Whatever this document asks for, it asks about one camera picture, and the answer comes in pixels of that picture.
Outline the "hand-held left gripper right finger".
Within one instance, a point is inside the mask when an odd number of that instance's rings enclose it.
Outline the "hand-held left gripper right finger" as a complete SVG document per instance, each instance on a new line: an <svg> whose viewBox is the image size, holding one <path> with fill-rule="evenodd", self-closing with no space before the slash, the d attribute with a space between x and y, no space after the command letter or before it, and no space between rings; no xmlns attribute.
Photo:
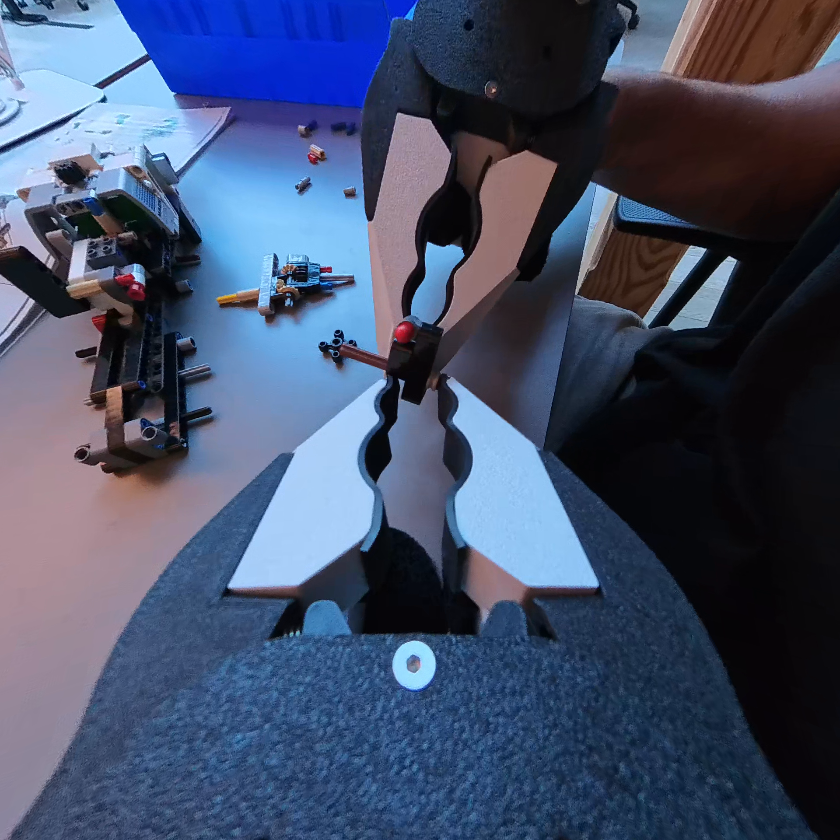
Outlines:
<svg viewBox="0 0 840 840"><path fill-rule="evenodd" d="M543 452L453 377L437 387L445 430L444 604L453 634L477 634L510 602L524 628L555 637L540 601L599 592L600 583Z"/></svg>

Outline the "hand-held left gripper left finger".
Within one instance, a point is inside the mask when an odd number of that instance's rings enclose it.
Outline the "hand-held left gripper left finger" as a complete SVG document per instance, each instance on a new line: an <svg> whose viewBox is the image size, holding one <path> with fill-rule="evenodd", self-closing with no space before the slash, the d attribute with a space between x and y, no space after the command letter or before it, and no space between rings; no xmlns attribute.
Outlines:
<svg viewBox="0 0 840 840"><path fill-rule="evenodd" d="M386 583L393 536L377 480L392 459L400 386L386 377L300 444L227 589L303 608L334 602L356 633Z"/></svg>

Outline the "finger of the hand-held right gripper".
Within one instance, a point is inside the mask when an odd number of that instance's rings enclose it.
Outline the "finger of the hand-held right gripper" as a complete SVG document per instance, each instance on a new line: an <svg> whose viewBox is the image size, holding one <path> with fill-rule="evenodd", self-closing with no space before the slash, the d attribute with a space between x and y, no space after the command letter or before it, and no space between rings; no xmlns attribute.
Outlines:
<svg viewBox="0 0 840 840"><path fill-rule="evenodd" d="M395 116L381 189L369 222L376 345L390 349L392 332L403 320L403 289L424 262L417 229L425 206L440 191L451 162L449 148L429 119Z"/></svg>
<svg viewBox="0 0 840 840"><path fill-rule="evenodd" d="M451 301L439 326L434 371L450 362L501 295L519 276L518 261L549 190L557 164L537 154L515 154L492 164L478 194L480 232L454 269Z"/></svg>

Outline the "black cross lego connector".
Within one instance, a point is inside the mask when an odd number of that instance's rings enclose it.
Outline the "black cross lego connector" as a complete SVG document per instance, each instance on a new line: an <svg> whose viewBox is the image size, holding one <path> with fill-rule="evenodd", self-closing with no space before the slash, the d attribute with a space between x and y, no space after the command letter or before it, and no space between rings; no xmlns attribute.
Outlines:
<svg viewBox="0 0 840 840"><path fill-rule="evenodd" d="M344 332L341 329L336 329L331 339L319 342L318 349L325 358L330 358L336 365L341 366L343 364L343 357L340 349L345 344L354 348L358 346L354 339L346 339Z"/></svg>

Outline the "black lego piece red pin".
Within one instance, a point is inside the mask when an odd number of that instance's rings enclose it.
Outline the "black lego piece red pin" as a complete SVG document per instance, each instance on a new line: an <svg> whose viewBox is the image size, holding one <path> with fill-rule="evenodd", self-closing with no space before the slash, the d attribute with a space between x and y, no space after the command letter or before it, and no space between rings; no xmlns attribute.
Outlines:
<svg viewBox="0 0 840 840"><path fill-rule="evenodd" d="M393 332L387 356L361 350L345 344L341 349L343 360L349 359L368 364L401 381L402 399L419 404L429 388L436 387L433 367L438 345L444 335L439 327L422 321L417 316L407 316Z"/></svg>

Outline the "person's right forearm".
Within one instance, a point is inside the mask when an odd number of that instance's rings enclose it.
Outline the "person's right forearm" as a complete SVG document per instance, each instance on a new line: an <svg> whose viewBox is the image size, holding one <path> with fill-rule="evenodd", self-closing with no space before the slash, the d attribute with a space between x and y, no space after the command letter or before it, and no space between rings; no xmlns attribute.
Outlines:
<svg viewBox="0 0 840 840"><path fill-rule="evenodd" d="M839 185L839 63L760 85L615 69L593 181L690 224L793 241Z"/></svg>

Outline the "small lego subassembly yellow axle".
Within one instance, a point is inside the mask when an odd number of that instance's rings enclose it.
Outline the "small lego subassembly yellow axle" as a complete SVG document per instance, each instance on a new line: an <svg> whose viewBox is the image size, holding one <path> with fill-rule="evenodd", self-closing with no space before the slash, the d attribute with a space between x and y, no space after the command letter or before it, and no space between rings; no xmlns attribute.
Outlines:
<svg viewBox="0 0 840 840"><path fill-rule="evenodd" d="M220 307L256 305L264 318L278 309L294 308L305 299L329 295L336 287L354 284L353 274L334 274L330 266L312 262L307 255L266 255L261 264L257 288L240 290L217 298Z"/></svg>

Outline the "scattered small lego pins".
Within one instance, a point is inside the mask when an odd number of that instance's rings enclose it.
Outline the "scattered small lego pins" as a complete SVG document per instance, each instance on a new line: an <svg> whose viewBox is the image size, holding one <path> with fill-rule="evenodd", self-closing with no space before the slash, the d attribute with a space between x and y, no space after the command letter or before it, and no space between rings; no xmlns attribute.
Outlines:
<svg viewBox="0 0 840 840"><path fill-rule="evenodd" d="M306 123L300 123L297 126L299 136L304 140L309 140L316 129L319 127L317 120L313 119ZM348 137L354 136L360 124L355 121L338 121L330 124L330 131L333 134L343 134ZM319 165L327 160L327 153L317 143L310 143L307 151L307 159L311 165ZM309 175L303 176L296 184L295 191L298 195L304 194L311 186L312 179ZM343 189L343 195L347 198L357 197L357 190L355 186L348 186Z"/></svg>

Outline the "partly built lego truck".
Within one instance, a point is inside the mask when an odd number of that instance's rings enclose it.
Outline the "partly built lego truck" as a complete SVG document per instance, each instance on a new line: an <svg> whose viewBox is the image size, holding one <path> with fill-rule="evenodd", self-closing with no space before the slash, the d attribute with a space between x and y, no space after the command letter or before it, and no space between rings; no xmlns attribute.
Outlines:
<svg viewBox="0 0 840 840"><path fill-rule="evenodd" d="M166 154L143 143L121 153L70 147L39 182L17 189L24 218L51 265L21 245L2 249L2 278L56 318L89 314L99 332L89 403L103 428L74 459L114 473L188 447L188 424L209 407L186 408L193 338L167 331L165 306L193 290L176 275L201 260L200 228L177 189Z"/></svg>

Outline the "black office chair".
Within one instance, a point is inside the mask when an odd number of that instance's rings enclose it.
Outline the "black office chair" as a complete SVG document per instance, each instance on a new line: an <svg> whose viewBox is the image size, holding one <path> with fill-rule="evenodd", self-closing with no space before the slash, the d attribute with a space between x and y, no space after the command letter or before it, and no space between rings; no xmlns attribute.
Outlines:
<svg viewBox="0 0 840 840"><path fill-rule="evenodd" d="M732 257L736 265L710 319L712 327L730 324L795 246L793 241L764 242L717 234L624 196L617 200L613 221L622 233L650 236L703 250L696 267L650 323L652 328L671 324L712 273L725 259Z"/></svg>

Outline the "person's grey shorts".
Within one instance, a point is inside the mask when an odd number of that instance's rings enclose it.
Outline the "person's grey shorts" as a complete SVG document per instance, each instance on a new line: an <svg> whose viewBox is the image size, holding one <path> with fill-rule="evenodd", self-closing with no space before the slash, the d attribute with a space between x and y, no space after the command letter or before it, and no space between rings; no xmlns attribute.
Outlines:
<svg viewBox="0 0 840 840"><path fill-rule="evenodd" d="M572 433L629 388L636 353L671 333L636 313L575 296L563 343L544 448L556 453Z"/></svg>

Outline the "open instruction booklet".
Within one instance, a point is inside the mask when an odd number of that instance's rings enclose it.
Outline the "open instruction booklet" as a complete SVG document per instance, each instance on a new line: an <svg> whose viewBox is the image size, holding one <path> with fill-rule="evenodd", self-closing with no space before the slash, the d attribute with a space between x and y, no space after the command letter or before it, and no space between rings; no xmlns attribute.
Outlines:
<svg viewBox="0 0 840 840"><path fill-rule="evenodd" d="M132 309L186 294L201 229L178 183L227 126L229 108L100 102L2 155L2 354L47 313Z"/></svg>

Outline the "blue plastic bin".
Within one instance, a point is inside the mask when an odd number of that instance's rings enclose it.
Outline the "blue plastic bin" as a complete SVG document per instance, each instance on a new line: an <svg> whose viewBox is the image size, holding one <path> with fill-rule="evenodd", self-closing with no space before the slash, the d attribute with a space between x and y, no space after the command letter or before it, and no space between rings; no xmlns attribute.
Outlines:
<svg viewBox="0 0 840 840"><path fill-rule="evenodd" d="M361 107L411 1L118 1L178 94Z"/></svg>

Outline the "wooden post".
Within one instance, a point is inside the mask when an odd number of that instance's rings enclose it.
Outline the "wooden post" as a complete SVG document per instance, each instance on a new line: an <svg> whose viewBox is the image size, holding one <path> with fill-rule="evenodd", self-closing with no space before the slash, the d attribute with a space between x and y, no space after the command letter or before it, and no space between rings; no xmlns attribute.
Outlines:
<svg viewBox="0 0 840 840"><path fill-rule="evenodd" d="M691 1L661 70L712 81L778 81L814 68L838 29L838 1ZM577 293L644 316L688 248L617 232L616 205L609 192L584 249Z"/></svg>

